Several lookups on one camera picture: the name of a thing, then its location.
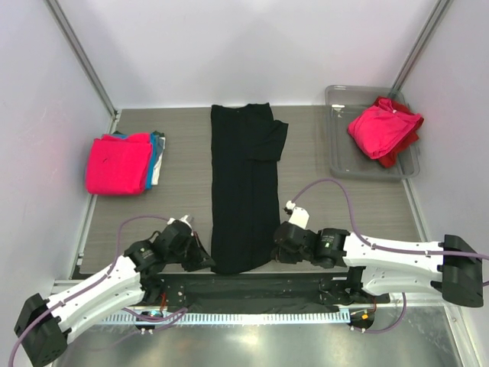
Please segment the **clear plastic bin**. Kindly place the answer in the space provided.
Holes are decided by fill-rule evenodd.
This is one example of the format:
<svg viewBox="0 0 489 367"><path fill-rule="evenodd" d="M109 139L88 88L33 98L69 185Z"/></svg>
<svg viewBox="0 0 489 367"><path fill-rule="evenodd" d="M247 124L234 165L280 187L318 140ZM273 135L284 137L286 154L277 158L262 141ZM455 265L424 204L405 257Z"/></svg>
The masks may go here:
<svg viewBox="0 0 489 367"><path fill-rule="evenodd" d="M331 85L325 89L325 130L329 140L329 166L334 177L398 182L419 174L415 144L399 153L393 167L385 168L368 158L348 133L348 125L379 96L406 104L402 92L391 88Z"/></svg>

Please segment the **aluminium rail front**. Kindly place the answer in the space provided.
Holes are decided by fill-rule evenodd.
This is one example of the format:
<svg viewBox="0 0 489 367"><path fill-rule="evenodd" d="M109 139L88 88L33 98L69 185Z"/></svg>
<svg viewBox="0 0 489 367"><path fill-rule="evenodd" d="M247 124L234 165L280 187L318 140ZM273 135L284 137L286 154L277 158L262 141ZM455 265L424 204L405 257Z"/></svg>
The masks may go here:
<svg viewBox="0 0 489 367"><path fill-rule="evenodd" d="M83 280L55 280L55 282L53 283L51 293L58 294L82 282Z"/></svg>

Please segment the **pink t shirt in bin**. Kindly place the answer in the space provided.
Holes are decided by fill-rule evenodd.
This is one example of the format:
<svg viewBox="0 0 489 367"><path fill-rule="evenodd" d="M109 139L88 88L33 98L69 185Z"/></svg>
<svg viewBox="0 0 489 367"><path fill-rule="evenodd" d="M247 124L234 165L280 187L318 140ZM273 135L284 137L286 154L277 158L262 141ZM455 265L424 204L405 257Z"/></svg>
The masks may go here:
<svg viewBox="0 0 489 367"><path fill-rule="evenodd" d="M424 122L406 106L379 98L348 126L360 150L384 167L392 167L397 156L418 141L417 130Z"/></svg>

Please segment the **folded green t shirt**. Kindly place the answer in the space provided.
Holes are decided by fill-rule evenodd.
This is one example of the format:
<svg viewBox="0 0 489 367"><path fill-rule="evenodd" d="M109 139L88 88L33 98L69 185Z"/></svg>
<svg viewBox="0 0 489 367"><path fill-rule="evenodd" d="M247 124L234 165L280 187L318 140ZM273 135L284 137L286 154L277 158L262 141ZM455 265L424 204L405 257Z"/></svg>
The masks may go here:
<svg viewBox="0 0 489 367"><path fill-rule="evenodd" d="M151 132L151 135L153 135L155 138L166 138L165 134L163 132L159 132L159 131ZM123 134L119 131L115 131L115 132L111 133L111 136L115 136L117 138L127 138L128 137L128 135Z"/></svg>

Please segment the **left aluminium frame post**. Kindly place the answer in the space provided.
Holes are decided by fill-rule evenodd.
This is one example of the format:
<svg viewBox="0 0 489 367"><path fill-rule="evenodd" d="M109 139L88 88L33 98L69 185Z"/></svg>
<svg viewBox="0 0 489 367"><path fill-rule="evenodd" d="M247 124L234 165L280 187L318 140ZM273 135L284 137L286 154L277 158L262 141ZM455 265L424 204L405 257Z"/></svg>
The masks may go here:
<svg viewBox="0 0 489 367"><path fill-rule="evenodd" d="M70 46L72 52L74 53L76 59L79 62L83 72L86 74L89 82L92 84L93 89L100 98L105 109L108 111L109 115L115 119L117 116L117 109L114 107L102 81L92 65L87 53L84 50L82 43L76 35L68 17L66 16L64 10L62 9L60 3L57 0L44 0L44 4L49 9L55 23L61 30L61 33L65 37L66 42Z"/></svg>

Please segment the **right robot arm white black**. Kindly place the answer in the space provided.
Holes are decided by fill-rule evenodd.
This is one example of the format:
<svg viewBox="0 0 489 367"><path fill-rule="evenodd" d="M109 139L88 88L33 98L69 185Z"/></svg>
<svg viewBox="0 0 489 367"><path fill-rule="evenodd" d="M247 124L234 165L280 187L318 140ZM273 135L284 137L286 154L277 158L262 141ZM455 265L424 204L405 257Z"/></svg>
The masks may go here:
<svg viewBox="0 0 489 367"><path fill-rule="evenodd" d="M484 304L483 255L464 239L402 242L363 237L344 229L305 229L283 222L274 233L273 257L283 263L308 261L321 268L348 268L346 297L362 302L388 293L440 293L462 307Z"/></svg>

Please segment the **red t shirt in bin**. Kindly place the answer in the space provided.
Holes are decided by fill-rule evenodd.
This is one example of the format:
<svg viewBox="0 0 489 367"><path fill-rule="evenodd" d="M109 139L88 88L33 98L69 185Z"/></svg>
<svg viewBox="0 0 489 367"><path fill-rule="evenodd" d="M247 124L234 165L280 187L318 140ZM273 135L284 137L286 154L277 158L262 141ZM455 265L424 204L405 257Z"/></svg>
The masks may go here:
<svg viewBox="0 0 489 367"><path fill-rule="evenodd" d="M419 140L417 131L424 123L419 113L387 97L377 97L373 107L377 108L374 119L374 153L376 160L391 168L399 154Z"/></svg>

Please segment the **right aluminium frame post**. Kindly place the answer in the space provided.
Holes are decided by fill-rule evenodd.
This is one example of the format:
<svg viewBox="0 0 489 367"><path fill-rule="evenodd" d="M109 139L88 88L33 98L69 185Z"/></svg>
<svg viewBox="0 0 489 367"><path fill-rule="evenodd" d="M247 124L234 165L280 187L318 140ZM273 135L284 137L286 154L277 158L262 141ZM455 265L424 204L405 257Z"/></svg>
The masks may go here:
<svg viewBox="0 0 489 367"><path fill-rule="evenodd" d="M422 26L410 52L407 55L397 77L395 78L392 90L401 90L406 83L409 75L413 72L416 63L420 60L424 50L427 48L432 36L435 34L442 20L448 13L453 0L438 0L424 25Z"/></svg>

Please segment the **folded white t shirt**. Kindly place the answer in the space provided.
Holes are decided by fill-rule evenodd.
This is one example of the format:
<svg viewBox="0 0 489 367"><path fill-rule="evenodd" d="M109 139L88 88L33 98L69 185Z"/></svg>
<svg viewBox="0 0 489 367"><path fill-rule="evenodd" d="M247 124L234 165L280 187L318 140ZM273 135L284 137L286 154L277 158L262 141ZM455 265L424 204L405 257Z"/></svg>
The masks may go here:
<svg viewBox="0 0 489 367"><path fill-rule="evenodd" d="M152 186L158 185L158 182L160 179L160 170L161 170L165 145L166 145L166 138L165 137L159 137L158 141L157 141L157 150L156 150L157 157L156 157L156 161L153 165L153 174L152 174L152 178L151 178L151 185Z"/></svg>

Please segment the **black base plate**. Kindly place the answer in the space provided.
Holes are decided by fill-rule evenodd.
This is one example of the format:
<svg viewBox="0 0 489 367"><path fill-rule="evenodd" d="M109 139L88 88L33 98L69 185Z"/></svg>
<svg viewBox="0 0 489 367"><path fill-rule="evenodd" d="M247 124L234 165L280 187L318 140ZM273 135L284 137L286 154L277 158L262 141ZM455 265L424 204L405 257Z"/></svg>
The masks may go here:
<svg viewBox="0 0 489 367"><path fill-rule="evenodd" d="M337 306L388 304L388 294L368 295L360 272L274 272L217 275L158 274L140 305L161 304L197 313L330 312Z"/></svg>

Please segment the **aluminium frame post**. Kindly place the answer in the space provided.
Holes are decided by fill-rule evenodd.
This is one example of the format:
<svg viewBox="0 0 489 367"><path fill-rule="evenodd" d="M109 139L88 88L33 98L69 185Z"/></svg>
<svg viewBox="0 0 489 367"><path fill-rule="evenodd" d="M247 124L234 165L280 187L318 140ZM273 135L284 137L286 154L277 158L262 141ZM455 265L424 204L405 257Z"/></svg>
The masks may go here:
<svg viewBox="0 0 489 367"><path fill-rule="evenodd" d="M57 0L44 0L44 4L49 9L55 23L61 30L61 33L65 37L66 42L70 46L72 52L74 53L76 59L79 62L83 72L86 74L89 82L92 84L93 89L100 98L105 109L108 111L109 115L115 119L117 116L117 109L114 107L102 81L92 65L87 53L84 50L82 43L76 35L68 17L66 16L64 10L62 9L60 3Z"/></svg>
<svg viewBox="0 0 489 367"><path fill-rule="evenodd" d="M413 72L416 63L420 60L424 50L427 48L432 36L435 34L442 20L448 13L453 0L438 0L424 25L422 26L410 52L407 55L397 77L395 78L392 90L401 90L406 83L409 75Z"/></svg>

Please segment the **folded pink t shirt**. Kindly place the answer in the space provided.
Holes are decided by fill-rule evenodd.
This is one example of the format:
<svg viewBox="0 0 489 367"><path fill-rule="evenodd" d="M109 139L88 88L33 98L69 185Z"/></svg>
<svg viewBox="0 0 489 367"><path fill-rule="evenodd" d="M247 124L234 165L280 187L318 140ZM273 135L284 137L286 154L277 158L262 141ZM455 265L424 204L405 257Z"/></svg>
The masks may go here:
<svg viewBox="0 0 489 367"><path fill-rule="evenodd" d="M152 153L151 135L147 132L96 138L86 165L86 190L102 196L143 193Z"/></svg>

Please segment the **black t shirt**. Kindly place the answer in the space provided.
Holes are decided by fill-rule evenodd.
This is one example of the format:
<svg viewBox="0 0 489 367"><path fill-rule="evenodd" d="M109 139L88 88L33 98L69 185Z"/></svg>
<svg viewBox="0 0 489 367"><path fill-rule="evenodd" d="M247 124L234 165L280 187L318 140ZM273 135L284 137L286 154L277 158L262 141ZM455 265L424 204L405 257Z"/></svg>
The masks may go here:
<svg viewBox="0 0 489 367"><path fill-rule="evenodd" d="M289 125L269 104L211 108L212 238L216 274L271 260L280 225L277 164Z"/></svg>

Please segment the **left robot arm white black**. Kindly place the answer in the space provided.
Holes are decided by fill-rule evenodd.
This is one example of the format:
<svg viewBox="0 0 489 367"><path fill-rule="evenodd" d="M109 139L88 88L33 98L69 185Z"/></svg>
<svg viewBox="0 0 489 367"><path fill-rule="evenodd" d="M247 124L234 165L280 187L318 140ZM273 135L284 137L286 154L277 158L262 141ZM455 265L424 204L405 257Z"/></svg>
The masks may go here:
<svg viewBox="0 0 489 367"><path fill-rule="evenodd" d="M211 268L215 262L203 248L188 216L167 220L149 238L116 250L113 262L98 273L58 294L30 296L14 327L17 341L8 364L23 349L34 366L59 358L79 335L108 315L163 296L162 270L179 264L184 271Z"/></svg>

